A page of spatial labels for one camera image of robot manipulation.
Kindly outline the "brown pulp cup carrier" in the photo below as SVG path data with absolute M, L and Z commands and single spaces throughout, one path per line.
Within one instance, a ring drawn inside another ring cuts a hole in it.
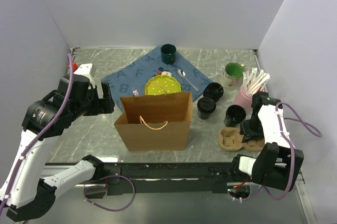
M 264 139 L 243 142 L 244 136 L 234 127 L 225 127 L 220 130 L 218 142 L 222 149 L 228 152 L 238 152 L 245 149 L 250 152 L 260 152 L 265 146 Z

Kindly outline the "dark translucent takeout cup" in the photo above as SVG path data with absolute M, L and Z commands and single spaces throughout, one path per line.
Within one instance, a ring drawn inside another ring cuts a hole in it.
M 201 119 L 208 119 L 213 113 L 214 113 L 214 110 L 198 110 L 197 111 L 197 114 Z

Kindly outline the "black cup lid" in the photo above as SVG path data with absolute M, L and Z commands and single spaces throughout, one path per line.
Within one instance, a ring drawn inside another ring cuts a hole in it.
M 197 108 L 204 114 L 211 114 L 216 109 L 216 103 L 209 97 L 203 97 L 197 102 Z

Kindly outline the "brown paper bag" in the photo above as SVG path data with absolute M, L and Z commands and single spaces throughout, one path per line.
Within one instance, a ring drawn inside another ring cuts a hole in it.
M 182 151 L 193 117 L 191 92 L 120 98 L 114 123 L 128 151 Z

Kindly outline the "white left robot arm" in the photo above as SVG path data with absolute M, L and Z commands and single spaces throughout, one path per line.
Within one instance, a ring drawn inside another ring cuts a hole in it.
M 108 82 L 101 83 L 103 96 L 83 75 L 66 75 L 58 88 L 31 104 L 22 123 L 21 142 L 10 173 L 1 188 L 1 208 L 14 222 L 45 215 L 55 200 L 85 181 L 104 178 L 104 163 L 92 155 L 58 174 L 42 178 L 42 171 L 59 136 L 79 116 L 111 114 L 114 102 Z

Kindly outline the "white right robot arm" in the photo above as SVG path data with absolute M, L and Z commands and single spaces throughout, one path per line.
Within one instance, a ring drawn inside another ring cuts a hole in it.
M 257 158 L 238 154 L 232 161 L 231 177 L 242 181 L 247 176 L 255 184 L 291 191 L 304 160 L 303 151 L 290 141 L 283 118 L 283 104 L 259 91 L 252 98 L 252 115 L 240 124 L 243 142 L 260 138 L 265 145 Z

